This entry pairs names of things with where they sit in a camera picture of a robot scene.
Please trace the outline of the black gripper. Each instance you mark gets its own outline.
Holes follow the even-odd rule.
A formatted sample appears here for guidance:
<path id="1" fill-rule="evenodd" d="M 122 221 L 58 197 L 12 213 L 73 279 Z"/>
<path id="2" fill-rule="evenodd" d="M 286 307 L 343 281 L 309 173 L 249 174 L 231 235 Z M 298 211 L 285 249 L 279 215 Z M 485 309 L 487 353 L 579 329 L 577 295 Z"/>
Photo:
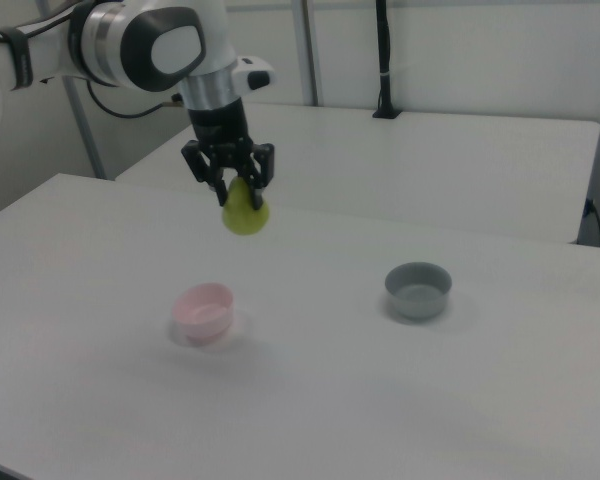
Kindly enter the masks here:
<path id="1" fill-rule="evenodd" d="M 264 205 L 263 193 L 274 178 L 275 147 L 255 144 L 249 136 L 243 101 L 235 100 L 219 109 L 188 110 L 195 139 L 181 154 L 198 183 L 205 183 L 220 206 L 228 199 L 223 168 L 236 170 L 245 183 L 253 209 Z"/>

